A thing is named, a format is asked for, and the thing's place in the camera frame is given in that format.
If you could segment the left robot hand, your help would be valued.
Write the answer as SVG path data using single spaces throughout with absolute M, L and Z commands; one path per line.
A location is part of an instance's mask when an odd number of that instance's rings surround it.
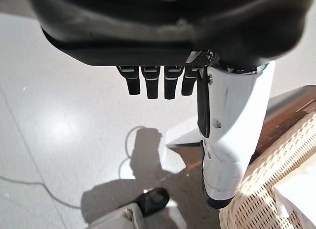
M 255 152 L 275 59 L 300 41 L 313 0 L 29 0 L 47 40 L 91 66 L 115 66 L 131 95 L 197 88 L 203 190 L 229 205 Z

